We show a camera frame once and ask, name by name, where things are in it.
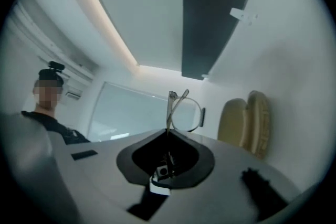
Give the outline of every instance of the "air conditioner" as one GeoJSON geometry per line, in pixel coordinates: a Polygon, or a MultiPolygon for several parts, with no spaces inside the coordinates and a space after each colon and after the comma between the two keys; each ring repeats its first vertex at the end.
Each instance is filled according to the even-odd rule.
{"type": "Polygon", "coordinates": [[[34,23],[19,1],[13,5],[5,26],[23,44],[29,46],[35,55],[45,62],[46,65],[50,61],[56,61],[65,65],[65,70],[60,74],[65,82],[65,97],[78,100],[83,90],[91,85],[94,78],[93,73],[67,57],[57,44],[50,40],[34,23]]]}

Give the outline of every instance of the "frosted glass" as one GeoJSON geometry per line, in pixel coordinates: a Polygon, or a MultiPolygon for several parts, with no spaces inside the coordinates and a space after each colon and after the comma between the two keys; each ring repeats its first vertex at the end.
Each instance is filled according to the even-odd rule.
{"type": "MultiPolygon", "coordinates": [[[[167,97],[105,83],[92,116],[89,140],[105,141],[115,135],[126,137],[166,128],[167,97]]],[[[173,116],[176,127],[190,130],[195,113],[194,104],[182,102],[173,116]]]]}

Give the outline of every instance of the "white wall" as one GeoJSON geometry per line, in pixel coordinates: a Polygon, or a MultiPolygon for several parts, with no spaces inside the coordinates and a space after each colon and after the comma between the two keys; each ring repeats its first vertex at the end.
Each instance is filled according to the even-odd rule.
{"type": "Polygon", "coordinates": [[[92,73],[97,69],[97,65],[89,59],[81,50],[79,50],[55,23],[47,16],[43,9],[38,5],[36,0],[19,0],[25,11],[30,15],[32,20],[41,29],[41,31],[52,40],[62,52],[73,62],[84,66],[92,73]]]}
{"type": "Polygon", "coordinates": [[[245,10],[258,19],[237,25],[210,72],[200,99],[217,124],[205,121],[202,132],[217,132],[227,100],[262,91],[272,126],[265,161],[305,190],[325,173],[336,142],[334,25],[322,0],[249,0],[245,10]]]}
{"type": "Polygon", "coordinates": [[[77,130],[86,138],[89,135],[92,115],[103,85],[103,71],[102,69],[99,69],[95,75],[95,78],[93,79],[91,86],[86,88],[81,98],[78,100],[78,106],[81,114],[79,115],[77,130]]]}
{"type": "Polygon", "coordinates": [[[44,64],[8,28],[0,37],[0,111],[20,112],[44,64]]]}

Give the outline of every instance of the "black object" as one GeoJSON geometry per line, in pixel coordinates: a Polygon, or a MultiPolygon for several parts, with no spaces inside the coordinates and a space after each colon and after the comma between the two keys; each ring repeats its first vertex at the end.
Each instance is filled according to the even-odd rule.
{"type": "Polygon", "coordinates": [[[170,152],[173,159],[174,176],[167,177],[154,185],[169,188],[190,188],[202,182],[213,170],[215,158],[204,145],[166,129],[124,148],[117,155],[117,166],[128,182],[146,186],[150,177],[164,163],[170,152]]]}
{"type": "Polygon", "coordinates": [[[143,219],[150,220],[154,213],[161,207],[168,196],[150,192],[149,185],[146,186],[141,202],[133,205],[127,212],[143,219]]]}
{"type": "Polygon", "coordinates": [[[258,221],[273,216],[284,209],[288,204],[269,185],[268,180],[264,180],[257,170],[249,168],[242,173],[242,180],[250,191],[250,195],[259,210],[258,221]]]}
{"type": "Polygon", "coordinates": [[[21,111],[21,114],[38,121],[47,129],[47,131],[59,133],[63,137],[66,145],[90,142],[80,132],[66,128],[51,116],[27,111],[21,111]]]}
{"type": "Polygon", "coordinates": [[[204,125],[204,117],[205,117],[205,108],[201,109],[201,121],[199,123],[199,127],[203,127],[204,125]]]}
{"type": "Polygon", "coordinates": [[[49,69],[40,70],[40,72],[38,73],[39,74],[38,80],[56,80],[57,86],[62,87],[64,84],[64,81],[62,77],[57,74],[57,72],[62,73],[65,66],[60,63],[54,62],[54,61],[50,61],[48,66],[49,66],[49,69]]]}
{"type": "Polygon", "coordinates": [[[89,151],[73,153],[71,156],[72,156],[74,161],[77,161],[78,159],[88,158],[88,157],[94,156],[96,154],[98,154],[96,151],[89,150],[89,151]]]}
{"type": "Polygon", "coordinates": [[[238,20],[231,8],[246,0],[183,0],[182,76],[203,80],[230,39],[238,20]]]}

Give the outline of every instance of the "person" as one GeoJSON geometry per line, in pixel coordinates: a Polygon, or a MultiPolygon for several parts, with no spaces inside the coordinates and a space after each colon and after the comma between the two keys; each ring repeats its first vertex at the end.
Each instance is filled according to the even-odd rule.
{"type": "Polygon", "coordinates": [[[90,142],[80,132],[65,127],[55,119],[55,108],[61,98],[64,81],[51,69],[42,71],[33,88],[35,110],[33,112],[21,111],[21,114],[38,121],[47,131],[59,133],[66,145],[90,142]]]}

